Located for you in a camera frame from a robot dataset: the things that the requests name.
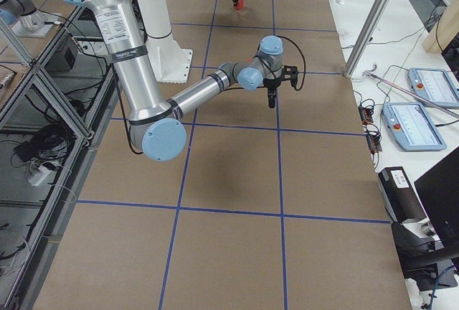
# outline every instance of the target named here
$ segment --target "black box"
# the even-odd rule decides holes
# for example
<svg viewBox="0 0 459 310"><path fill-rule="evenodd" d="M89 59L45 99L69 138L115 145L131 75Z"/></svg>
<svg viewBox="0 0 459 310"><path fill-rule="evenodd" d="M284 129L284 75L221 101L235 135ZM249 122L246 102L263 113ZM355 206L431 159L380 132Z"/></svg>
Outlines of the black box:
<svg viewBox="0 0 459 310"><path fill-rule="evenodd" d="M426 218L424 210L401 166L385 168L378 173L384 204L393 220L419 222Z"/></svg>

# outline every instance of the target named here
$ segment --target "black monitor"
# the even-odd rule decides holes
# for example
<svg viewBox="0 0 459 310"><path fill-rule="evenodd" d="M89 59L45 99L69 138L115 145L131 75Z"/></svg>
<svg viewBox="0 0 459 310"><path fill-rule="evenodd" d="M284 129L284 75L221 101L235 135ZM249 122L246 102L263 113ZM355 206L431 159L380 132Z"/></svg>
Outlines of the black monitor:
<svg viewBox="0 0 459 310"><path fill-rule="evenodd" d="M426 291L448 266L459 266L459 148L415 181L415 188L441 242L419 238L398 223L392 232L405 278ZM440 283L440 288L452 286L457 286L454 270Z"/></svg>

